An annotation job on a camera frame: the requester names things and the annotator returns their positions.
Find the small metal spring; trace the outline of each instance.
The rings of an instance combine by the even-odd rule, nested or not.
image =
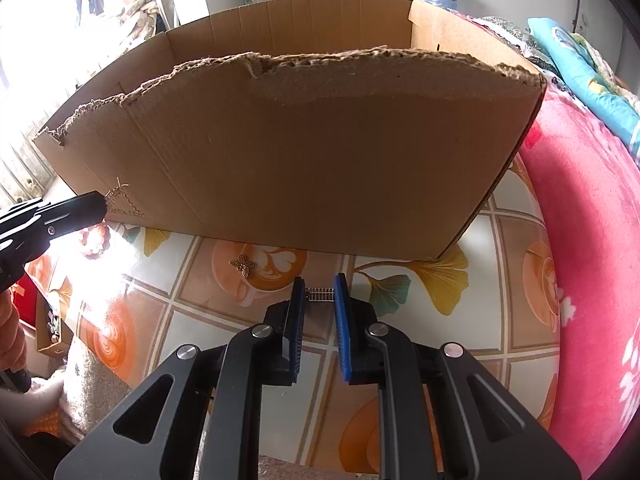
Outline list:
[[[334,288],[332,286],[312,286],[305,289],[305,295],[308,301],[333,302]]]

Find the cardboard box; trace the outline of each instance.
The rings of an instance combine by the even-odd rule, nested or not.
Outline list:
[[[60,341],[51,342],[51,336],[47,330],[47,300],[38,292],[36,300],[36,349],[38,352],[49,357],[64,357],[69,351],[73,336],[71,329],[61,321]]]
[[[544,91],[510,47],[425,2],[273,0],[143,43],[35,142],[77,193],[127,184],[114,221],[433,260],[486,201]]]

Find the butterfly charm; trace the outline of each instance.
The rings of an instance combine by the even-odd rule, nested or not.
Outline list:
[[[242,275],[246,278],[249,277],[249,269],[255,267],[255,262],[248,260],[244,254],[240,254],[235,260],[231,260],[229,264],[242,272]]]

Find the yellow leaf print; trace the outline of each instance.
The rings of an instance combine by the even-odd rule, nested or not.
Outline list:
[[[594,94],[603,95],[608,94],[609,90],[607,90],[603,85],[596,81],[596,78],[592,77],[589,79],[587,83],[589,90],[591,90]]]
[[[160,247],[160,244],[169,239],[171,231],[163,231],[162,229],[152,229],[151,227],[145,227],[145,256],[149,257],[153,252]]]
[[[413,260],[403,265],[418,275],[437,311],[450,316],[462,291],[469,286],[468,274],[463,270],[469,262],[460,246],[455,244],[437,262]]]

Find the blue pillow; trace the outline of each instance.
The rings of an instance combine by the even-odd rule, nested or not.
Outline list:
[[[549,18],[529,18],[528,22],[531,33],[545,46],[566,85],[622,140],[638,165],[640,116],[625,98],[607,90],[603,79],[593,69],[587,50],[560,25]]]

